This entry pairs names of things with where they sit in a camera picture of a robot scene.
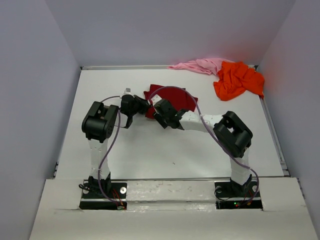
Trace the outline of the dark red t shirt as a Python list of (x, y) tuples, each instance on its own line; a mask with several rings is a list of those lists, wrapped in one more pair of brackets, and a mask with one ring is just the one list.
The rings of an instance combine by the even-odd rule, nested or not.
[[(162, 88), (162, 85), (157, 84), (151, 84), (149, 86), (148, 91), (144, 91), (144, 96), (146, 100), (149, 100), (150, 103), (152, 102), (152, 98), (154, 97), (153, 93), (157, 91), (158, 89)], [(183, 90), (179, 90), (177, 88), (164, 88), (159, 90), (156, 95), (161, 97), (162, 99), (168, 100), (173, 107), (179, 111), (181, 109), (189, 110), (189, 111), (195, 111), (196, 105), (192, 98), (187, 95), (187, 93)]]

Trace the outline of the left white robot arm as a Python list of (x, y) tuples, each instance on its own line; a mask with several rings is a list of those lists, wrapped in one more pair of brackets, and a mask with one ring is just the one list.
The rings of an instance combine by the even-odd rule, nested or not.
[(108, 166), (108, 154), (110, 153), (115, 140), (108, 144), (114, 128), (117, 128), (115, 138), (118, 136), (121, 125), (121, 114), (127, 116), (125, 128), (129, 128), (136, 114), (145, 114), (151, 108), (150, 103), (137, 96), (124, 94), (120, 97), (120, 106), (104, 105), (109, 99), (94, 101), (85, 115), (81, 130), (85, 134), (90, 147), (91, 170), (88, 177), (87, 187), (84, 190), (97, 194), (101, 198), (113, 201), (108, 195), (112, 189), (111, 171)]

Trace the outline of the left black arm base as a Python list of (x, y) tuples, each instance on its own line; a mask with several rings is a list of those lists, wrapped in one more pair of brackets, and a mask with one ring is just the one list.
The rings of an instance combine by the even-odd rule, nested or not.
[(82, 210), (121, 211), (127, 209), (128, 184), (124, 181), (113, 181), (109, 178), (100, 181), (93, 177), (84, 180), (78, 187), (81, 189), (79, 208)]

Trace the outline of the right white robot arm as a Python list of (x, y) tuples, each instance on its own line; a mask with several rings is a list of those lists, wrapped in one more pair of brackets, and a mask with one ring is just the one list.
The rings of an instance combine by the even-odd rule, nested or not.
[(191, 110), (176, 110), (166, 99), (156, 95), (151, 99), (154, 118), (163, 127), (210, 134), (229, 155), (231, 165), (230, 190), (242, 196), (249, 189), (252, 174), (249, 167), (249, 147), (253, 133), (232, 111), (223, 115), (207, 115)]

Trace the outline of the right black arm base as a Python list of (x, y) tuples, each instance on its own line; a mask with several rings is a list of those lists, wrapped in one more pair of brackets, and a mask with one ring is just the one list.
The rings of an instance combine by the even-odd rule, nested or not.
[(252, 178), (244, 185), (239, 185), (231, 179), (214, 182), (215, 207), (217, 210), (262, 210), (263, 204), (259, 182)]

